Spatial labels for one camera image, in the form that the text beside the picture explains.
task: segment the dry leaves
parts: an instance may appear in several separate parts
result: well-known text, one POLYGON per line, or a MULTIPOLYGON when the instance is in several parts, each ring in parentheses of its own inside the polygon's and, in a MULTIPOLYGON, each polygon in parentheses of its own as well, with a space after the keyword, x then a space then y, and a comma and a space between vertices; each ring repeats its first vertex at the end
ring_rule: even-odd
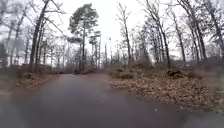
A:
POLYGON ((16 87, 23 87, 26 89, 34 90, 35 88, 56 79, 58 75, 48 74, 26 74, 25 77, 18 80, 16 87))
POLYGON ((164 103, 175 103, 204 111, 223 111, 223 91, 208 88, 202 79, 187 76, 172 79, 166 73, 138 73, 134 79, 112 79, 116 88, 125 88, 141 95, 149 95, 164 103))

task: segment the tree trunk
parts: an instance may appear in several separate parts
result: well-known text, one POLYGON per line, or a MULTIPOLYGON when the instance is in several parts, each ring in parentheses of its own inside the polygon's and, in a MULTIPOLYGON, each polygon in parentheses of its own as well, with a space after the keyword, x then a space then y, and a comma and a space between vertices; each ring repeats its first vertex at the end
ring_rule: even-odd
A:
POLYGON ((153 48, 154 48, 156 63, 158 63, 159 62, 158 46, 154 36, 153 36, 153 48))
POLYGON ((206 50, 205 50, 205 43, 204 43, 204 40, 203 40, 203 35, 202 35, 201 29, 199 27, 198 21, 196 21, 196 28, 197 28, 197 31, 198 31, 198 36, 199 36, 199 40, 200 40, 200 46, 201 46, 203 59, 207 60, 207 55, 206 55, 206 50))
POLYGON ((83 43, 82 43, 82 71, 85 70, 85 38, 86 38, 86 21, 83 22, 83 43))
POLYGON ((46 65, 46 54, 47 54, 47 41, 44 41, 43 42, 44 44, 44 56, 43 56, 43 64, 44 64, 44 68, 45 68, 45 65, 46 65))
POLYGON ((37 41, 37 44, 36 44, 37 46, 36 46, 36 55, 35 55, 35 59, 36 59, 36 61, 35 61, 35 72, 37 72, 38 68, 39 68, 39 59, 40 58, 38 57, 38 55, 39 55, 39 52, 41 52, 41 49, 39 49, 39 48, 40 48, 40 43, 43 40, 43 35, 44 35, 44 23, 42 21, 40 31, 39 31, 38 41, 37 41))
POLYGON ((162 36, 163 36, 164 44, 165 44, 167 67, 170 68, 171 67, 171 64, 170 64, 170 54, 169 54, 168 43, 167 43, 167 40, 166 40, 166 34, 163 31, 162 26, 159 25, 159 27, 160 27, 160 30, 161 30, 161 33, 162 33, 162 36))
POLYGON ((126 21, 124 21, 124 27, 125 27, 125 35, 126 35, 126 39, 127 39, 127 46, 128 46, 128 65, 130 65, 132 62, 132 57, 131 57, 131 46, 130 46, 130 40, 129 40, 129 35, 128 35, 128 28, 127 28, 127 24, 126 21))
POLYGON ((179 38, 179 42, 180 42, 180 48, 181 48, 181 53, 182 53, 182 58, 184 61, 184 67, 186 66, 186 57, 185 57, 185 52, 184 52, 184 46, 183 46, 183 40, 182 40, 182 34, 179 30, 176 18, 174 17, 174 23, 175 23, 175 27, 176 27, 176 31, 177 31, 177 36, 179 38))
POLYGON ((105 59, 106 59, 106 67, 108 66, 108 60, 107 60, 107 44, 105 44, 105 59))
MULTIPOLYGON (((8 46, 9 44, 9 41, 11 39, 11 35, 12 35, 12 30, 14 28, 14 23, 11 22, 11 25, 10 25, 10 30, 9 30, 9 33, 8 33, 8 37, 7 37, 7 40, 6 40, 6 45, 8 46)), ((11 49, 11 54, 10 54, 10 65, 12 65, 12 59, 13 59, 13 54, 12 54, 12 50, 11 49)))
POLYGON ((35 56, 35 51, 36 51, 36 43, 37 43, 37 37, 38 37, 38 32, 40 30, 40 25, 41 22, 44 18, 44 14, 45 14, 45 10, 47 8, 47 5, 49 3, 50 0, 45 1, 45 5, 40 13, 39 19, 37 21, 36 27, 35 27, 35 31, 33 34, 33 44, 32 44, 32 49, 31 49, 31 55, 30 55, 30 63, 29 63, 29 71, 32 72, 33 71, 33 61, 34 61, 34 56, 35 56))
POLYGON ((27 58, 28 58, 28 48, 29 48, 29 38, 27 38, 26 40, 26 49, 25 49, 25 60, 24 60, 24 63, 27 64, 28 61, 27 61, 27 58))
POLYGON ((159 41, 160 41, 160 46, 161 46, 161 49, 160 49, 160 51, 161 51, 161 55, 162 55, 162 61, 165 61, 165 53, 164 53, 164 47, 163 47, 163 38, 162 38, 162 35, 161 35, 161 33, 160 33, 160 30, 158 29, 158 34, 159 34, 159 41))
POLYGON ((101 64, 101 35, 100 35, 100 42, 99 42, 99 62, 98 62, 98 68, 100 68, 101 64))
POLYGON ((194 44, 194 47, 195 47, 197 64, 199 64, 199 61, 200 61, 199 60, 199 51, 198 51, 198 46, 197 46, 197 43, 196 43, 196 38, 195 38, 194 30, 191 27, 190 27, 190 30, 191 30, 191 35, 192 35, 192 39, 193 39, 193 44, 194 44))

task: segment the tree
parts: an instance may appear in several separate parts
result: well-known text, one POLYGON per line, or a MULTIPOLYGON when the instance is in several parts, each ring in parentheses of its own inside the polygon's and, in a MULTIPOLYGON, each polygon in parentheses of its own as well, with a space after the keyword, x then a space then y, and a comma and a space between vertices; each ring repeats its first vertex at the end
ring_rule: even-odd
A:
POLYGON ((211 0, 203 0, 203 6, 209 13, 211 17, 211 21, 213 22, 213 25, 215 27, 215 34, 213 37, 218 37, 218 39, 215 41, 217 44, 220 45, 221 51, 222 51, 222 59, 224 60, 224 42, 223 42, 223 36, 222 36, 222 27, 220 26, 220 18, 216 16, 216 14, 219 12, 219 9, 215 7, 215 5, 211 2, 211 0))
POLYGON ((183 58, 183 61, 184 61, 184 66, 185 66, 185 64, 186 64, 186 57, 185 57, 184 44, 183 44, 183 39, 182 39, 182 35, 183 34, 182 34, 182 31, 180 30, 180 27, 178 26, 177 17, 176 17, 176 15, 175 15, 175 13, 173 11, 171 12, 171 15, 172 15, 172 20, 174 22, 176 33, 177 33, 177 36, 178 36, 178 39, 179 39, 180 48, 181 48, 181 54, 182 54, 182 58, 183 58))
POLYGON ((36 51, 36 44, 37 44, 37 38, 38 38, 38 33, 40 30, 41 23, 44 19, 45 11, 47 9, 47 6, 49 4, 50 0, 44 1, 44 7, 42 8, 42 11, 40 13, 40 16, 37 20, 36 26, 35 26, 35 31, 33 34, 33 42, 32 42, 32 50, 31 50, 31 55, 30 55, 30 63, 29 63, 29 71, 33 71, 33 62, 34 62, 34 56, 35 56, 35 51, 36 51))
POLYGON ((161 41, 161 46, 163 49, 163 43, 165 45, 165 52, 166 52, 166 61, 167 61, 167 67, 171 67, 170 63, 170 54, 169 54, 169 47, 167 42, 167 35, 164 30, 163 22, 161 21, 160 15, 159 15, 159 3, 150 3, 149 0, 145 0, 145 6, 146 6, 146 13, 148 14, 148 18, 154 22, 154 25, 156 26, 156 29, 159 33, 159 38, 161 41))
POLYGON ((205 51, 205 43, 203 39, 203 33, 200 28, 199 20, 197 19, 196 12, 198 11, 198 6, 193 6, 190 0, 177 0, 177 3, 185 10, 190 21, 192 22, 192 28, 195 30, 196 35, 198 37, 198 41, 200 42, 200 50, 202 53, 202 57, 204 60, 207 59, 206 51, 205 51))
POLYGON ((120 12, 119 15, 117 15, 118 20, 120 21, 121 25, 121 34, 125 37, 125 41, 127 42, 127 48, 128 48, 128 64, 131 64, 132 57, 131 57, 131 46, 130 46, 130 40, 129 40, 129 33, 128 33, 128 26, 127 26, 127 20, 129 18, 129 15, 131 12, 127 12, 127 7, 123 7, 121 3, 118 3, 118 10, 120 12))
POLYGON ((97 26, 98 14, 95 9, 92 8, 92 4, 84 4, 78 8, 70 18, 69 29, 71 33, 77 37, 82 37, 82 67, 81 70, 85 70, 85 40, 88 33, 92 32, 92 29, 97 26))

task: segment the asphalt road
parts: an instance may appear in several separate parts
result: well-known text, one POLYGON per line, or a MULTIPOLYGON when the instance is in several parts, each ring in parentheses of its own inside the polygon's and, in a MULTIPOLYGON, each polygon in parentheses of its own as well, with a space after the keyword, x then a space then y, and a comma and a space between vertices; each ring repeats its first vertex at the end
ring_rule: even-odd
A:
POLYGON ((224 127, 222 115, 145 102, 100 80, 74 75, 63 75, 26 97, 0 93, 0 98, 0 128, 224 127))

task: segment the overcast sky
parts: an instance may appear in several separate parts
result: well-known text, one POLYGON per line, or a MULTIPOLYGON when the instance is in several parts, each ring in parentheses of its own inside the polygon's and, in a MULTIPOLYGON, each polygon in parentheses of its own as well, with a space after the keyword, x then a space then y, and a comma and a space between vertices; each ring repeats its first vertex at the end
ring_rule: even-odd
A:
MULTIPOLYGON (((76 11, 78 7, 84 4, 93 4, 93 8, 96 9, 99 14, 99 29, 102 33, 102 43, 108 42, 108 37, 111 37, 112 42, 116 40, 123 40, 120 36, 120 25, 117 20, 117 2, 116 0, 55 0, 59 3, 63 3, 62 10, 66 12, 65 15, 61 17, 63 24, 60 26, 66 34, 70 34, 68 30, 69 18, 76 11)), ((122 5, 127 6, 127 10, 131 11, 131 15, 128 20, 128 27, 131 29, 136 25, 144 22, 144 13, 141 11, 142 7, 138 4, 137 0, 119 0, 122 5)), ((58 23, 61 23, 58 16, 53 16, 53 19, 58 23)))

